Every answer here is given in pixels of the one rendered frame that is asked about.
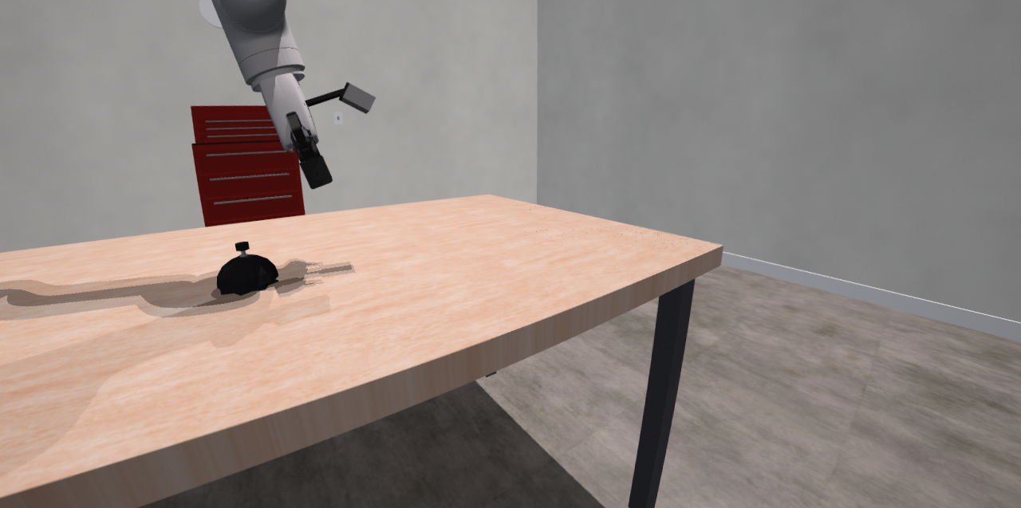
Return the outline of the black dome-shaped bell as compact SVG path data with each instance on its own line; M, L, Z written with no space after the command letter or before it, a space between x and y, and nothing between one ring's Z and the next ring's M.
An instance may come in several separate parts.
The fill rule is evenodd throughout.
M218 271L220 296L231 293L243 296L251 291L265 290L270 284L278 282L278 270L268 258L246 254L249 242L237 242L235 249L241 251L240 256L231 258Z

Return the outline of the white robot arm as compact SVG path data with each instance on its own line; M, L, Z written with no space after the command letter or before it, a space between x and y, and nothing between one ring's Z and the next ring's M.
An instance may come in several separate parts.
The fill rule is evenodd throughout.
M286 21L286 0L211 0L218 13L246 85L304 64ZM340 97L357 111L371 111L373 95L346 83L345 88L306 100L309 107Z

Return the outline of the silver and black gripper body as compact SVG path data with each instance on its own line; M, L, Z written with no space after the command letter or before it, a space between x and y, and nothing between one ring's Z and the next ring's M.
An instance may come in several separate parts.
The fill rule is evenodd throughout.
M284 151L292 153L294 152L294 145L292 145L290 138L292 131L286 113L298 113L297 116L302 122L304 136L308 137L309 133L306 129L311 129L310 137L313 137L317 144L320 141L317 138L317 125L311 118L309 105L306 104L302 87L298 83L303 78L304 72L301 69L289 69L289 71L260 78L251 86L253 93L260 93L260 89L262 90L262 97L265 100L270 118L276 128L278 139L281 141Z

